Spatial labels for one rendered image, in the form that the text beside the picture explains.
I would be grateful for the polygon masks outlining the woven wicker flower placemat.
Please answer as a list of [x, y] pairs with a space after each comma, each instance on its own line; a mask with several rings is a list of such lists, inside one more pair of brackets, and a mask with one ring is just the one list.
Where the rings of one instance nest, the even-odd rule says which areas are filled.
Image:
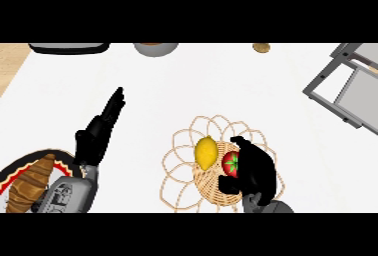
[[[194, 160], [194, 146], [206, 136], [210, 136], [215, 141], [218, 155], [209, 168], [202, 170]], [[215, 211], [230, 207], [233, 212], [237, 212], [241, 194], [225, 195], [218, 190], [218, 176], [225, 175], [221, 168], [222, 157], [228, 152], [238, 150], [238, 147], [228, 141], [230, 136], [246, 136], [250, 143], [267, 153], [272, 163], [277, 163], [275, 152], [268, 147], [265, 136], [259, 130], [250, 129], [243, 121], [230, 121], [222, 115], [196, 116], [188, 127], [172, 133], [171, 149], [160, 160], [165, 177], [159, 187], [159, 200], [174, 212], [188, 209], [199, 210], [203, 201], [216, 207]], [[174, 203], [163, 198], [168, 180], [181, 184]], [[179, 206], [181, 196], [188, 186], [194, 187], [199, 200], [187, 206]]]

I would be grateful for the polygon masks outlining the grey metal tiered shelf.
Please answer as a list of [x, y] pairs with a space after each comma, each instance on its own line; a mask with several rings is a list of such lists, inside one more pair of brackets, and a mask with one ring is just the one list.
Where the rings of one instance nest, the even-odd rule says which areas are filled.
[[[378, 43], [340, 43], [330, 53], [330, 58], [302, 93], [354, 128], [364, 127], [378, 135]], [[329, 101], [314, 89], [340, 65], [345, 65], [352, 73], [334, 100]]]

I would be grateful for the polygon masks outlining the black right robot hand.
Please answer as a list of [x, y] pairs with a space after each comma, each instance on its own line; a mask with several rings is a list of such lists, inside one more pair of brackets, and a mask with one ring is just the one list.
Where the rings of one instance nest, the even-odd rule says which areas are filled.
[[230, 141], [238, 146], [237, 177], [218, 176], [218, 190], [243, 196], [261, 194], [256, 205], [270, 204], [275, 195], [275, 169], [268, 154], [241, 136]]

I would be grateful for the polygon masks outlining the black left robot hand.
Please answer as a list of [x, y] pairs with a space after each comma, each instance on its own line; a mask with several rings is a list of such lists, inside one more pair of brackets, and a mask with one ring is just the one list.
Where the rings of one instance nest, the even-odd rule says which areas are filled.
[[106, 152], [112, 129], [125, 105], [122, 88], [117, 87], [100, 115], [91, 119], [86, 128], [75, 133], [75, 158], [76, 165], [97, 166]]

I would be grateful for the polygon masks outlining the red tomato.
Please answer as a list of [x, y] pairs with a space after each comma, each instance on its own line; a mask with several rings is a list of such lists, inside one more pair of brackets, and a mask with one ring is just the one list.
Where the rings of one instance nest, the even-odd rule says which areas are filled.
[[227, 176], [233, 178], [237, 177], [237, 166], [238, 166], [237, 160], [238, 160], [237, 151], [227, 152], [221, 159], [222, 172]]

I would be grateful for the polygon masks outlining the brown croissant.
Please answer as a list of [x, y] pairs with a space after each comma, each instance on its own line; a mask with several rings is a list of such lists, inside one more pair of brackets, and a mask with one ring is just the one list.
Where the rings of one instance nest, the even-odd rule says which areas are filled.
[[47, 154], [17, 176], [8, 189], [5, 212], [24, 213], [39, 199], [52, 171], [54, 155]]

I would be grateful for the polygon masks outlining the grey round bowl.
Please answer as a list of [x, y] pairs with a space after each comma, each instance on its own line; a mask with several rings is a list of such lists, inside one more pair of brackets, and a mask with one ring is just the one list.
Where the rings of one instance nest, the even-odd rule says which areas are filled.
[[162, 57], [169, 54], [178, 44], [176, 43], [157, 43], [157, 44], [144, 44], [135, 43], [134, 48], [137, 52], [145, 57]]

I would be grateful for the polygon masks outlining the yellow lemon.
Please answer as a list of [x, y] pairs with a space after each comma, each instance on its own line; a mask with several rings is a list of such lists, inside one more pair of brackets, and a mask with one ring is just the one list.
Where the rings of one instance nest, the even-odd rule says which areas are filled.
[[203, 171], [215, 163], [218, 158], [216, 143], [209, 136], [199, 139], [194, 146], [194, 161]]

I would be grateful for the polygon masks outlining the pale wooden board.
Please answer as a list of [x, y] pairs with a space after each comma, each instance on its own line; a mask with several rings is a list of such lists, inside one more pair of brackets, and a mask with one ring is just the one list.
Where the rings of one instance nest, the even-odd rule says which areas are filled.
[[0, 43], [0, 96], [29, 55], [26, 43]]

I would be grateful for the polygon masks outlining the black red patterned plate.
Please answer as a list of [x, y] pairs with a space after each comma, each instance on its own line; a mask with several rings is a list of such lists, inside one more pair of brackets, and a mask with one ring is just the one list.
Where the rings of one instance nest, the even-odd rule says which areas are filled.
[[5, 212], [8, 189], [10, 189], [11, 183], [16, 180], [17, 176], [21, 174], [21, 172], [27, 170], [29, 166], [47, 154], [54, 155], [54, 165], [52, 165], [52, 171], [51, 171], [45, 190], [51, 186], [54, 178], [60, 176], [78, 177], [78, 178], [83, 177], [83, 170], [78, 165], [73, 164], [73, 156], [66, 151], [61, 151], [57, 149], [44, 149], [26, 154], [18, 159], [16, 159], [2, 169], [0, 169], [0, 203], [1, 203], [1, 208], [4, 209], [4, 212]]

